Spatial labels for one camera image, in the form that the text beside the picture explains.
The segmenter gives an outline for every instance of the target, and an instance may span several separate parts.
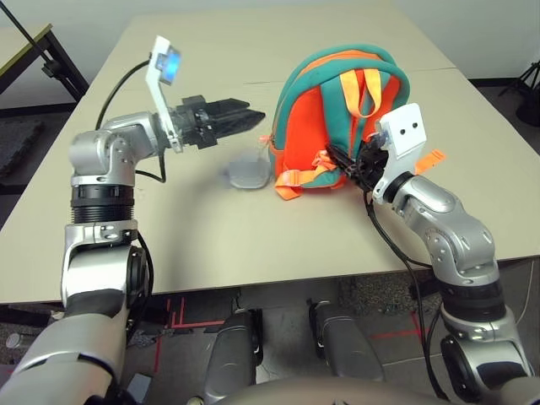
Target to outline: backpack strap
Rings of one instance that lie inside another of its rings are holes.
[[[382,101],[381,75],[378,69],[364,69],[364,82],[367,93],[373,100],[373,110],[365,116],[360,112],[360,86],[356,72],[349,70],[341,73],[339,79],[343,88],[343,96],[347,104],[347,110],[356,118],[368,118],[373,116],[380,108]]]
[[[337,166],[330,160],[326,150],[320,150],[312,163],[314,170],[286,170],[276,180],[275,189],[283,200],[292,200],[299,197],[299,187],[313,182],[319,175]]]

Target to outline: white table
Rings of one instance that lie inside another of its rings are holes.
[[[423,109],[426,151],[448,155],[427,176],[488,226],[496,257],[537,255],[538,156],[392,5],[360,3],[135,18],[0,233],[0,302],[59,299],[63,226],[70,219],[68,146],[75,134],[94,127],[111,88],[147,57],[157,34],[184,56],[179,80],[165,91],[171,105],[189,95],[207,101],[235,97],[267,118],[250,132],[220,139],[218,147],[169,151],[164,185],[138,178],[135,217],[154,259],[154,292],[402,269],[352,187],[284,202],[271,186],[245,192],[219,182],[219,171],[235,154],[270,133],[279,92],[293,68],[313,51],[343,43],[382,46],[405,70],[410,100]],[[138,73],[107,116],[153,109]],[[139,168],[156,172],[157,161]],[[409,256],[427,260],[418,237],[398,217],[387,208],[378,212]]]

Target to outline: orange backpack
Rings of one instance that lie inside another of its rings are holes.
[[[405,73],[377,46],[337,46],[305,59],[279,96],[270,139],[276,191],[285,200],[304,188],[341,186],[326,153],[330,143],[355,157],[375,122],[407,102]]]

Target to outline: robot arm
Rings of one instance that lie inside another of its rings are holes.
[[[357,162],[332,146],[329,153],[364,192],[372,191],[379,204],[390,203],[424,241],[450,333],[441,342],[441,351],[454,391],[465,402],[538,399],[540,380],[527,378],[533,372],[514,316],[505,305],[492,235],[465,212],[455,195],[412,174],[426,140],[418,105],[385,114],[378,130],[360,150]],[[521,388],[512,388],[510,396],[505,389],[509,381],[509,386]]]
[[[166,104],[159,81],[169,84],[178,68],[179,55],[168,44],[158,38],[147,73],[160,106]],[[156,116],[116,118],[73,140],[73,223],[65,229],[62,266],[65,316],[30,347],[0,403],[123,402],[118,381],[130,312],[149,293],[145,251],[132,245],[138,237],[132,217],[135,167],[165,148],[181,151],[171,125],[168,110],[159,109]]]

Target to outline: white wall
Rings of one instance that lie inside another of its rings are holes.
[[[317,0],[5,0],[24,25],[51,22],[83,75],[99,71],[132,16]],[[516,76],[540,47],[540,0],[395,0],[469,77]],[[0,27],[10,26],[0,14]],[[36,61],[0,94],[0,108],[71,102]]]

